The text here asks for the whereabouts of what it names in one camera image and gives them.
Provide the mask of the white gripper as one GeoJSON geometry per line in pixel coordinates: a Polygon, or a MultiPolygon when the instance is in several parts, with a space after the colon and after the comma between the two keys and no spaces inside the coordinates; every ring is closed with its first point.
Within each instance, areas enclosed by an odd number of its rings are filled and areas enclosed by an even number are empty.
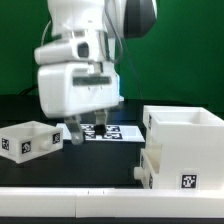
{"type": "Polygon", "coordinates": [[[87,63],[62,63],[41,66],[38,71],[40,104],[48,118],[65,118],[71,142],[84,141],[78,114],[95,111],[94,130],[106,133],[107,111],[119,103],[120,78],[113,69],[103,73],[88,73],[87,63]]]}

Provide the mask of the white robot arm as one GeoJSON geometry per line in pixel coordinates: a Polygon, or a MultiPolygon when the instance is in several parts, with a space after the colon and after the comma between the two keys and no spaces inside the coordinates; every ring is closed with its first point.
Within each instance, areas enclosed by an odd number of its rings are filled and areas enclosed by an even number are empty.
{"type": "Polygon", "coordinates": [[[119,104],[115,65],[121,41],[142,37],[157,20],[156,0],[47,0],[53,41],[34,52],[40,103],[49,118],[62,118],[74,144],[84,141],[80,117],[95,114],[106,131],[107,110],[119,104]]]}

